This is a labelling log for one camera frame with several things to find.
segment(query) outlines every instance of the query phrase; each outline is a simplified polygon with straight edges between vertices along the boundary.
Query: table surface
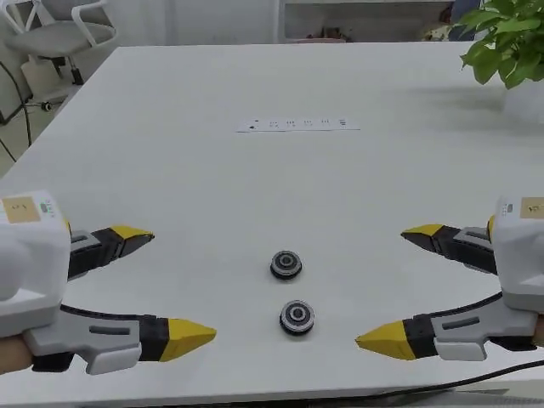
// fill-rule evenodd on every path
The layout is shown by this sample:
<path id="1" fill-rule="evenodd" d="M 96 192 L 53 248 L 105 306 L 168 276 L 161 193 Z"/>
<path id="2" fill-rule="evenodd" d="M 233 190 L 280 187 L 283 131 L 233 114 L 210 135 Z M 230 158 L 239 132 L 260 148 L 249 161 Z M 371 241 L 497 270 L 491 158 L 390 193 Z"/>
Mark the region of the table surface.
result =
<path id="1" fill-rule="evenodd" d="M 3 376 L 0 403 L 362 395 L 541 358 L 491 345 L 485 362 L 405 362 L 354 343 L 382 323 L 499 290 L 495 277 L 424 252 L 400 231 L 484 225 L 501 193 L 542 193 L 542 127 L 504 117 L 501 85 L 480 87 L 461 71 L 468 45 L 118 49 L 0 193 L 48 189 L 77 229 L 156 232 L 130 257 L 71 282 L 66 304 L 186 318 L 218 335 L 166 364 L 91 377 L 78 359 L 64 374 Z M 275 116 L 345 116 L 361 130 L 235 132 Z M 268 271 L 282 249 L 304 262 L 293 283 Z M 278 325 L 293 299 L 316 314 L 299 339 Z"/>

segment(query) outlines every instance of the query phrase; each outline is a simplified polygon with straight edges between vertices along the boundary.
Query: green plant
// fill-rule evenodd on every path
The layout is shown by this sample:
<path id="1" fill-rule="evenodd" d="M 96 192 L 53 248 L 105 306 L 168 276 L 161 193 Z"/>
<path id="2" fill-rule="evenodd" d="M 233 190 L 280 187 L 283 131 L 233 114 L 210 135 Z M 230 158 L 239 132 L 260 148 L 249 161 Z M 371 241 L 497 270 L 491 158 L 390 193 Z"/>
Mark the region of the green plant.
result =
<path id="1" fill-rule="evenodd" d="M 465 14 L 465 31 L 488 31 L 462 55 L 479 83 L 496 72 L 508 89 L 544 79 L 544 0 L 490 0 Z"/>

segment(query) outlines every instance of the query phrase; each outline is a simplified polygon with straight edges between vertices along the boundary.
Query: hand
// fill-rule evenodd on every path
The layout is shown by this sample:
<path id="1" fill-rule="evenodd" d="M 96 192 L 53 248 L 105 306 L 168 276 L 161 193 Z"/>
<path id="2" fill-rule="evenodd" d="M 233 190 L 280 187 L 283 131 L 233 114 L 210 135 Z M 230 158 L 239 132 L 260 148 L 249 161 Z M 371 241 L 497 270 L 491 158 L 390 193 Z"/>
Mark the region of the hand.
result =
<path id="1" fill-rule="evenodd" d="M 32 365 L 32 353 L 23 337 L 0 338 L 0 374 L 24 370 Z"/>

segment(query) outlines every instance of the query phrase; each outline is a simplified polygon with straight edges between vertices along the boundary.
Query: ball bearing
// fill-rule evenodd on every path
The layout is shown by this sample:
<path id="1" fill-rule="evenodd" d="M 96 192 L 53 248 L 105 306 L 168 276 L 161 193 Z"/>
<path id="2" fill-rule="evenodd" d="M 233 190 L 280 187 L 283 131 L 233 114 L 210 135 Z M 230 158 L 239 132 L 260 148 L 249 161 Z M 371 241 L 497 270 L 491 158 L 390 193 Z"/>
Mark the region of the ball bearing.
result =
<path id="1" fill-rule="evenodd" d="M 291 251 L 281 251 L 274 255 L 270 264 L 270 272 L 278 279 L 288 281 L 303 269 L 300 257 Z"/>
<path id="2" fill-rule="evenodd" d="M 281 310 L 281 328 L 292 336 L 302 336 L 314 327 L 315 314 L 309 304 L 293 300 Z"/>

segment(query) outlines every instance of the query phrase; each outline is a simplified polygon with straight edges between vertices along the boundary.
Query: cable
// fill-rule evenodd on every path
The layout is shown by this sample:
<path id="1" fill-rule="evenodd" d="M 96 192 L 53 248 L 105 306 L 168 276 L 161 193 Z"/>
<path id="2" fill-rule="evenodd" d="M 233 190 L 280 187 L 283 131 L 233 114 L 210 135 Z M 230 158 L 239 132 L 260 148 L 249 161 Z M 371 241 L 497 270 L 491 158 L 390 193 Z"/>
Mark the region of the cable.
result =
<path id="1" fill-rule="evenodd" d="M 280 407 L 283 408 L 285 406 L 311 407 L 314 405 L 319 407 L 334 406 L 335 408 L 338 408 L 339 406 L 354 406 L 354 404 L 371 401 L 371 400 L 381 400 L 381 399 L 391 398 L 391 397 L 401 397 L 401 396 L 412 395 L 412 394 L 430 393 L 433 391 L 444 391 L 451 388 L 461 387 L 463 385 L 469 385 L 469 384 L 479 383 L 481 381 L 490 380 L 491 378 L 504 376 L 506 374 L 511 374 L 516 371 L 528 370 L 530 368 L 542 367 L 542 366 L 544 366 L 544 360 L 531 361 L 530 363 L 512 365 L 510 367 L 503 368 L 502 370 L 488 372 L 487 374 L 483 374 L 481 376 L 465 378 L 464 380 L 459 380 L 459 381 L 445 382 L 442 384 L 428 385 L 424 387 L 397 389 L 394 391 L 388 391 L 386 393 L 371 394 L 371 395 L 365 395 L 362 397 L 342 397 L 342 398 L 324 398 L 324 399 L 289 399 L 289 400 L 282 400 L 282 401 L 266 401 L 266 406 L 270 406 L 270 408 L 280 408 Z M 297 403 L 297 404 L 286 405 L 286 403 L 290 403 L 290 402 Z M 234 405 L 234 406 L 258 408 L 263 406 L 263 401 L 249 402 L 249 403 L 244 403 L 244 404 Z"/>
<path id="2" fill-rule="evenodd" d="M 6 152 L 9 154 L 9 157 L 11 157 L 11 160 L 13 160 L 14 163 L 16 163 L 17 159 L 15 159 L 14 155 L 12 155 L 11 151 L 9 151 L 8 146 L 6 146 L 6 144 L 1 139 L 0 139 L 0 145 L 2 145 L 3 149 L 6 150 Z"/>
<path id="3" fill-rule="evenodd" d="M 17 83 L 17 81 L 15 81 L 15 78 L 13 74 L 11 73 L 11 71 L 8 69 L 8 67 L 4 65 L 2 61 L 0 61 L 0 66 L 3 68 L 4 71 L 6 71 L 6 74 L 8 74 L 8 77 L 14 83 L 15 89 L 17 90 L 17 94 L 19 95 L 20 104 L 23 107 L 23 111 L 25 112 L 26 137 L 28 139 L 28 147 L 31 147 L 32 146 L 31 120 L 28 116 L 28 109 L 26 109 L 26 103 L 25 103 L 25 99 L 23 98 L 23 93 L 20 91 L 19 84 Z"/>
<path id="4" fill-rule="evenodd" d="M 511 374 L 516 371 L 528 370 L 530 368 L 542 367 L 542 366 L 544 366 L 544 360 L 531 361 L 529 363 L 512 365 L 510 367 L 503 368 L 498 371 L 488 372 L 487 374 L 483 374 L 481 376 L 465 378 L 464 380 L 459 380 L 454 382 L 445 382 L 443 384 L 436 384 L 436 385 L 428 385 L 425 387 L 397 389 L 395 391 L 389 391 L 387 393 L 372 394 L 372 395 L 366 395 L 364 397 L 357 397 L 356 399 L 359 402 L 359 401 L 368 401 L 368 400 L 380 400 L 382 398 L 399 397 L 399 396 L 411 395 L 411 394 L 429 393 L 433 391 L 444 391 L 450 388 L 457 388 L 463 385 L 469 385 L 469 384 L 479 383 L 481 381 L 490 380 L 491 378 L 497 378 L 500 376 L 504 376 L 506 374 Z"/>

